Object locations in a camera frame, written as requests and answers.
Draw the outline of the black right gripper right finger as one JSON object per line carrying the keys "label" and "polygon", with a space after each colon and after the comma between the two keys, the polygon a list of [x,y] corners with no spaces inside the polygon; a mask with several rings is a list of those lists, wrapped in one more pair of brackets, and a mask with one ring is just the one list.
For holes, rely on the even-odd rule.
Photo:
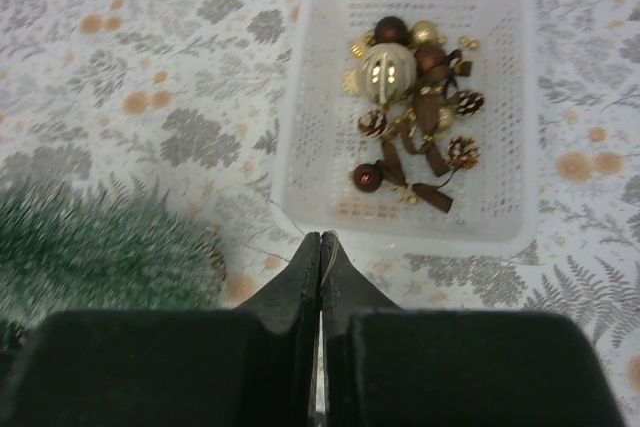
{"label": "black right gripper right finger", "polygon": [[551,312],[404,310],[322,235],[330,426],[620,426],[582,331]]}

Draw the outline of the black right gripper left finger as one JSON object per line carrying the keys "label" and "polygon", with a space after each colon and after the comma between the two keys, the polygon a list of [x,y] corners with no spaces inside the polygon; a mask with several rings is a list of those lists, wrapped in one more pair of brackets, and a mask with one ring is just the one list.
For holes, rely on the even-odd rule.
{"label": "black right gripper left finger", "polygon": [[309,426],[320,237],[234,309],[48,317],[1,384],[5,426]]}

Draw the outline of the small green christmas tree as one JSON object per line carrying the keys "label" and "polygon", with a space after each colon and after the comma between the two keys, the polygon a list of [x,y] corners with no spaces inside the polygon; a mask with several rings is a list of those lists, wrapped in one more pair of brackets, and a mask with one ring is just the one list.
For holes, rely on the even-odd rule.
{"label": "small green christmas tree", "polygon": [[1,348],[49,315],[82,309],[215,307],[226,281],[216,233],[156,192],[1,189]]}

